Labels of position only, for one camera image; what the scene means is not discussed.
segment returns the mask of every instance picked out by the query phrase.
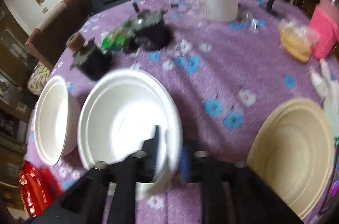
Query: paper bowl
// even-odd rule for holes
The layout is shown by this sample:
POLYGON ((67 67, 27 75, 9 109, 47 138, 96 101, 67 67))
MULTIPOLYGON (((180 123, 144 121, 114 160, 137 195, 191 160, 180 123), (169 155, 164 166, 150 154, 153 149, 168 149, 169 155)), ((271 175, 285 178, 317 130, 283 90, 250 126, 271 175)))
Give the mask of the paper bowl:
POLYGON ((267 118, 247 163, 302 219, 319 201, 332 173, 334 142, 323 110, 293 99, 267 118))
POLYGON ((155 125, 160 126, 157 179, 137 185, 138 199, 163 190, 177 171, 181 121, 167 90, 148 73, 120 69, 107 74, 90 92, 80 114, 78 149, 82 164, 90 169, 96 161, 123 161, 153 137, 155 125))
POLYGON ((61 76, 44 87, 34 112, 34 141, 40 159, 54 166, 77 146, 78 101, 67 91, 61 76))

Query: floral tablecloth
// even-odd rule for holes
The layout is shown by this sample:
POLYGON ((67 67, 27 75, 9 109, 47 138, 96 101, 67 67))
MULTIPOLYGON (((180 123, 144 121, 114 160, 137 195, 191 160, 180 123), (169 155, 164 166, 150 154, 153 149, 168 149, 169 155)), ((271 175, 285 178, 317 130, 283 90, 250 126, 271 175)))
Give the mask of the floral tablecloth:
MULTIPOLYGON (((174 0, 133 0, 140 9, 158 10, 174 0)), ((173 30, 174 42, 156 52, 139 50, 131 55, 117 53, 112 70, 121 67, 144 70, 158 79, 169 91, 179 110, 184 134, 198 139, 218 159, 245 160, 251 144, 267 116, 282 102, 303 96, 320 104, 313 90, 307 64, 292 59, 280 48, 279 20, 260 6, 266 0, 239 0, 258 20, 258 30, 245 23, 207 22, 196 13, 170 10, 164 17, 173 30)), ((274 8, 307 24, 308 18, 296 7, 276 1, 274 8)), ((132 2, 126 2, 88 19, 80 32, 86 40, 95 37, 99 45, 108 31, 135 16, 132 2)), ((334 77, 339 65, 333 56, 328 63, 334 77)), ((51 76, 61 75, 68 90, 81 105, 96 82, 76 68, 70 70, 72 52, 66 49, 51 76)), ((42 165, 31 129, 27 158, 42 165)), ((51 168, 64 189, 85 173, 75 149, 51 168)), ((304 219, 317 223, 317 213, 325 194, 304 219)), ((104 222, 111 197, 107 200, 104 222)), ((137 223, 200 223, 201 202, 198 184, 173 185, 166 192, 137 202, 137 223)))

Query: brown chair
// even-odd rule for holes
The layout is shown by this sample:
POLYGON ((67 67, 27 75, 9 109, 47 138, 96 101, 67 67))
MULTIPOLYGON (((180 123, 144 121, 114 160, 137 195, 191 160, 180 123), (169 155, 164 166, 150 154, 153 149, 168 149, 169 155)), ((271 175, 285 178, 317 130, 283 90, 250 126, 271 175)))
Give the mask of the brown chair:
POLYGON ((26 49, 52 70, 69 37, 80 29, 92 12, 90 0, 64 0, 34 29, 26 49))

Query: purple tablecloth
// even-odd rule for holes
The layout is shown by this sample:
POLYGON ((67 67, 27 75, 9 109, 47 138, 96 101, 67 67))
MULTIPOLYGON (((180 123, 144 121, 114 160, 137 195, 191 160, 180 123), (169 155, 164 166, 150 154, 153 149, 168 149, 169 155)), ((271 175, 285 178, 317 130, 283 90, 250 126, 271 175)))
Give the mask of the purple tablecloth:
MULTIPOLYGON (((158 10, 174 0, 134 1, 140 9, 158 10)), ((311 58, 307 64, 299 63, 280 48, 279 20, 260 8, 265 0, 239 3, 259 19, 258 31, 239 23, 210 23, 194 13, 172 10, 164 17, 174 32, 175 42, 170 47, 152 53, 118 53, 112 66, 112 70, 141 69, 158 79, 177 105, 185 136, 198 139, 218 159, 230 162, 246 159, 260 127, 280 103, 303 96, 320 104, 309 76, 309 67, 318 69, 318 62, 311 58)), ((308 18, 288 3, 276 1, 274 8, 289 19, 308 23, 308 18)), ((95 37, 99 45, 109 30, 132 16, 132 3, 126 2, 90 17, 80 32, 87 40, 95 37)), ((70 71, 71 63, 72 52, 66 49, 50 77, 64 77, 69 92, 83 105, 95 82, 77 69, 70 71)), ((330 56, 328 63, 338 77, 336 59, 330 56)), ((33 129, 27 157, 37 167, 42 165, 33 129)), ((85 172, 77 149, 51 170, 64 189, 85 172)), ((305 223, 318 221, 316 214, 323 200, 324 196, 304 219, 305 223)), ((165 193, 138 201, 136 219, 137 223, 196 224, 200 222, 200 211, 199 185, 173 185, 165 193)))

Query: bowl rim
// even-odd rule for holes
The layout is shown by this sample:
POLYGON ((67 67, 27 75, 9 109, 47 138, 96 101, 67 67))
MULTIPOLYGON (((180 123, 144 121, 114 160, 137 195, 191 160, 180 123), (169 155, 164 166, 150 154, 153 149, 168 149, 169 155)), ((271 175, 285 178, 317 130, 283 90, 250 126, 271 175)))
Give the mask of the bowl rim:
POLYGON ((62 157, 62 153, 64 151, 65 148, 65 144, 66 144, 66 139, 67 139, 67 135, 68 135, 68 127, 69 127, 69 122, 70 122, 70 116, 69 116, 69 93, 67 90, 67 83, 65 81, 65 79, 60 76, 54 76, 52 77, 47 84, 45 85, 42 93, 40 94, 40 97, 38 99, 38 102, 35 106, 35 110, 34 110, 34 143, 35 143, 35 147, 36 150, 38 152, 38 155, 40 157, 40 159, 47 165, 49 166, 54 166, 57 164, 57 162, 60 160, 60 158, 62 157), (67 99, 67 124, 65 127, 65 136, 64 136, 64 141, 63 141, 63 146, 62 149, 60 150, 60 154, 59 156, 57 156, 55 159, 48 159, 46 156, 46 151, 43 149, 42 144, 41 144, 41 140, 40 140, 40 130, 39 130, 39 118, 40 118, 40 113, 41 113, 41 108, 43 106, 43 102, 45 101, 45 98, 48 94, 48 92, 50 91, 50 89, 52 88, 52 86, 54 86, 55 84, 60 83, 62 85, 63 90, 65 91, 65 97, 67 99))
MULTIPOLYGON (((178 131, 178 133, 179 133, 179 135, 176 139, 179 148, 178 148, 178 151, 176 152, 176 154, 174 155, 175 161, 172 164, 173 168, 170 168, 170 171, 169 171, 170 176, 172 178, 175 175, 175 173, 176 173, 176 171, 179 167, 180 152, 181 152, 182 145, 183 145, 182 124, 181 124, 178 109, 177 109, 172 97, 170 96, 170 94, 166 90, 166 88, 157 79, 155 79, 152 75, 150 75, 149 73, 147 73, 145 71, 135 71, 135 70, 131 70, 129 68, 117 69, 113 72, 106 74, 104 77, 102 77, 99 80, 99 82, 94 86, 94 88, 91 90, 88 97, 86 98, 86 101, 84 103, 84 106, 81 109, 81 113, 80 113, 80 117, 79 117, 78 135, 77 135, 77 137, 78 137, 78 150, 79 150, 81 162, 86 169, 90 169, 93 165, 93 159, 91 158, 91 155, 88 152, 88 149, 86 147, 86 143, 84 143, 84 135, 86 133, 84 131, 84 129, 86 127, 85 124, 86 124, 86 120, 87 120, 87 119, 85 120, 85 118, 88 118, 88 116, 90 115, 90 112, 87 114, 85 111, 87 110, 87 108, 89 106, 92 106, 92 103, 90 101, 91 97, 93 95, 95 95, 97 90, 102 85, 106 84, 107 82, 114 80, 116 78, 121 78, 121 77, 126 78, 127 76, 137 77, 138 79, 141 79, 142 81, 145 81, 145 82, 152 82, 153 85, 156 85, 157 91, 159 91, 159 93, 161 93, 163 95, 163 98, 167 101, 168 106, 170 106, 170 108, 171 108, 171 112, 173 113, 173 119, 175 120, 175 128, 176 128, 176 131, 178 131)), ((165 164, 163 164, 163 167, 164 167, 163 171, 166 172, 167 166, 165 164)), ((157 186, 157 181, 162 180, 164 178, 164 175, 162 174, 163 171, 161 171, 159 173, 156 181, 154 181, 152 183, 154 186, 157 186)))
MULTIPOLYGON (((262 136, 264 134, 267 133, 267 131, 277 125, 276 121, 280 119, 280 117, 284 116, 286 111, 292 111, 293 108, 297 109, 299 107, 299 109, 306 109, 308 108, 310 112, 322 112, 323 113, 323 109, 314 101, 312 101, 311 99, 306 99, 303 97, 297 97, 294 99, 291 99, 283 104, 281 104, 280 106, 278 106, 277 108, 275 108, 273 110, 273 112, 267 117, 267 119, 265 120, 264 124, 262 125, 262 127, 260 128, 257 136, 254 139, 254 142, 251 146, 248 158, 247 158, 247 162, 252 166, 257 166, 257 162, 255 160, 255 154, 254 154, 254 149, 253 147, 260 147, 260 140, 262 138, 262 136)), ((330 127, 330 124, 328 123, 328 120, 325 116, 325 114, 323 113, 322 115, 318 115, 318 121, 321 122, 321 124, 324 126, 323 129, 323 135, 326 137, 326 142, 327 142, 327 146, 328 146, 328 152, 327 152, 327 172, 324 174, 323 179, 321 180, 321 185, 318 187, 316 191, 316 194, 314 195, 314 197, 308 202, 308 204, 305 206, 305 208, 298 212, 297 215, 299 218, 303 219, 305 216, 307 216, 312 209, 314 208, 314 206, 316 206, 317 202, 320 200, 324 190, 326 189, 326 186, 328 184, 328 180, 332 174, 332 165, 333 165, 333 160, 334 160, 334 141, 333 141, 333 134, 332 134, 332 129, 330 127)))

